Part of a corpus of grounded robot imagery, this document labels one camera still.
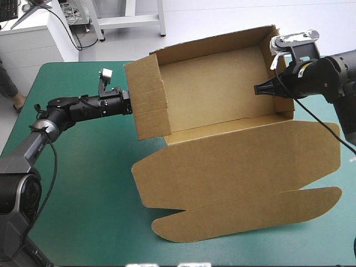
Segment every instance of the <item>box flap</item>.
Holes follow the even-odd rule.
[[[184,211],[155,220],[153,231],[174,242],[195,242],[323,215],[340,199],[338,187],[281,192]]]
[[[145,206],[190,210],[299,189],[339,166],[340,144],[323,126],[285,121],[165,147],[132,173]]]
[[[229,52],[254,46],[275,29],[275,25],[247,29],[196,41],[179,43],[153,53],[157,55],[159,65],[189,60],[210,54]]]
[[[167,98],[156,55],[125,65],[139,140],[169,135]]]

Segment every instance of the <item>green table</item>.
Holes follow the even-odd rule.
[[[35,103],[42,106],[61,96],[96,95],[98,71],[113,70],[111,85],[127,89],[126,62],[49,63],[44,65],[3,154],[29,133]],[[323,121],[337,122],[333,106],[321,96],[303,100]],[[297,120],[312,120],[296,107]],[[165,146],[162,138],[138,141],[133,116],[80,122],[55,142],[58,177],[52,196],[31,238],[57,265],[176,265],[209,261],[214,265],[355,264],[356,161],[342,147],[341,168],[308,187],[339,186],[343,196],[327,214],[312,221],[198,243],[178,244],[151,230],[155,218],[171,210],[142,205],[131,174],[132,165]],[[46,192],[53,172],[47,146],[38,160]]]

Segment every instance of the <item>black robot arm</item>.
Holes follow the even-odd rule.
[[[46,110],[35,106],[31,134],[9,155],[0,158],[0,266],[50,267],[53,264],[27,237],[41,199],[41,176],[34,167],[47,143],[55,142],[76,122],[132,114],[128,91],[106,91],[112,71],[102,69],[98,95],[50,100]]]
[[[277,77],[255,86],[257,95],[304,98],[323,95],[334,105],[348,142],[356,145],[356,50],[320,58],[314,30],[276,36],[271,40],[272,54],[289,53],[292,61]]]

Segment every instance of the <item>gray floor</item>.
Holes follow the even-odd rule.
[[[117,16],[121,1],[96,1],[102,17]],[[139,14],[154,13],[155,0],[137,0]],[[158,26],[106,30],[105,42],[80,53],[80,61],[125,61],[175,43],[276,24],[281,33],[316,29],[323,55],[356,48],[356,1],[337,0],[164,0],[167,36]],[[82,45],[96,39],[93,31],[79,33]],[[0,97],[0,151],[16,120],[12,105]]]

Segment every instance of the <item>open cardboard box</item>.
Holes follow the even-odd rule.
[[[339,142],[317,122],[293,121],[293,100],[254,93],[273,76],[276,35],[265,26],[214,36],[125,66],[139,139],[168,144],[132,168],[142,202],[185,210],[152,223],[163,238],[306,221],[340,198],[337,187],[299,190],[339,168]]]

